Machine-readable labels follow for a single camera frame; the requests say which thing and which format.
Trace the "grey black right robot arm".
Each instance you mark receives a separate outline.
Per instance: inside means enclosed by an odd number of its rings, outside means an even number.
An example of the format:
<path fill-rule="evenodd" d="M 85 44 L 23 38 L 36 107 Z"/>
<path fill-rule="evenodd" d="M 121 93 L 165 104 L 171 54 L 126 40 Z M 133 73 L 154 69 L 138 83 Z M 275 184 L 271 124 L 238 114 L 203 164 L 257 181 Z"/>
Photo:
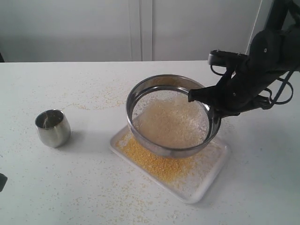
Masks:
<path fill-rule="evenodd" d="M 278 99 L 293 72 L 300 70 L 300 7 L 285 0 L 294 24 L 287 30 L 264 29 L 250 45 L 249 54 L 211 51 L 208 64 L 225 67 L 226 72 L 214 86 L 191 89 L 188 101 L 199 101 L 220 117 L 237 116 L 257 108 L 270 109 L 286 104 Z"/>

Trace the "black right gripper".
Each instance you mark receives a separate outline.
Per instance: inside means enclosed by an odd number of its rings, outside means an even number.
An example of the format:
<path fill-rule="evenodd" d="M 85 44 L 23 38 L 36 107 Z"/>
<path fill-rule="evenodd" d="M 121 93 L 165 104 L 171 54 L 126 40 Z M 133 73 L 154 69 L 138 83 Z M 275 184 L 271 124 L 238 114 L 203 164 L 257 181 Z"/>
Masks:
<path fill-rule="evenodd" d="M 241 64 L 225 68 L 226 72 L 215 86 L 191 89 L 187 94 L 188 102 L 199 101 L 212 106 L 213 120 L 270 106 L 270 101 L 260 93 L 273 82 L 272 71 L 252 67 L 249 57 Z"/>

